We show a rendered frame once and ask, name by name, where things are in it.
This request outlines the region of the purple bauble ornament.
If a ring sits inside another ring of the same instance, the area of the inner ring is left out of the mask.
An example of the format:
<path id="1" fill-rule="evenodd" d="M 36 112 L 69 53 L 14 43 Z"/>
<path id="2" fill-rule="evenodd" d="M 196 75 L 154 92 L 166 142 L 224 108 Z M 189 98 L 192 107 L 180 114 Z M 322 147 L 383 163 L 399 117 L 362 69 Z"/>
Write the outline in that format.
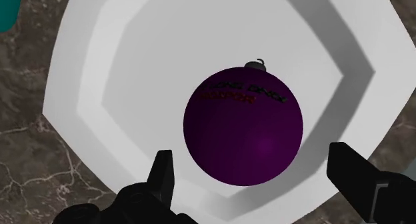
<path id="1" fill-rule="evenodd" d="M 252 186 L 280 175 L 294 160 L 303 116 L 288 86 L 258 59 L 206 78 L 185 108 L 183 134 L 206 174 Z"/>

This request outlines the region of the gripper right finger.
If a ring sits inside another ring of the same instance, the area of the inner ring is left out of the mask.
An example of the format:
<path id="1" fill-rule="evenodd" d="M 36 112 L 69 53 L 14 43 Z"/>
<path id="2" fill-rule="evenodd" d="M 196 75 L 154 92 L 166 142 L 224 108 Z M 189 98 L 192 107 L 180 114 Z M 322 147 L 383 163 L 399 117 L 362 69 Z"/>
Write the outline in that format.
<path id="1" fill-rule="evenodd" d="M 416 224 L 416 181 L 379 170 L 348 144 L 329 145 L 327 177 L 367 224 Z"/>

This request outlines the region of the teal object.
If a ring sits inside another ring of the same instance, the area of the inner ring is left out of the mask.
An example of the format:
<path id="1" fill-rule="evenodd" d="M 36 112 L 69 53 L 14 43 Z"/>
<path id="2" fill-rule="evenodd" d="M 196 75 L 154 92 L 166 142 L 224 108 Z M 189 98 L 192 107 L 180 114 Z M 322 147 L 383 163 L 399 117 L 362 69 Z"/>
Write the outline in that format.
<path id="1" fill-rule="evenodd" d="M 4 33 L 15 24 L 21 0 L 0 0 L 0 33 Z"/>

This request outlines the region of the white bowl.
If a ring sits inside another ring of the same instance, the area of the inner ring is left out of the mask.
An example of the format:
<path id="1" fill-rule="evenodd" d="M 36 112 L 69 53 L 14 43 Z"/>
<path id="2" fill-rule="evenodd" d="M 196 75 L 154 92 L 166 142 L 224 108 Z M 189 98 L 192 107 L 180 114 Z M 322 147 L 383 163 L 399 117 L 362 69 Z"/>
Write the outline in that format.
<path id="1" fill-rule="evenodd" d="M 208 76 L 262 58 L 303 114 L 277 178 L 219 182 L 192 160 L 183 114 Z M 200 224 L 292 224 L 336 193 L 328 145 L 370 156 L 416 88 L 416 46 L 390 0 L 69 0 L 43 114 L 112 191 L 174 156 L 172 208 Z"/>

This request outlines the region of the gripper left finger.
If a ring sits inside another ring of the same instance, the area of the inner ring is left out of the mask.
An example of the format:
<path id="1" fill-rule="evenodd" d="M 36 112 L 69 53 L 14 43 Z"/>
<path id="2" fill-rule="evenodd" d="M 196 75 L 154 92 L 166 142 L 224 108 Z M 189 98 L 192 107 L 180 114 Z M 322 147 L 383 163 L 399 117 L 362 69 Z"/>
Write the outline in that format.
<path id="1" fill-rule="evenodd" d="M 83 203 L 62 210 L 52 224 L 198 224 L 171 210 L 175 177 L 171 150 L 157 152 L 146 182 L 122 188 L 104 210 Z"/>

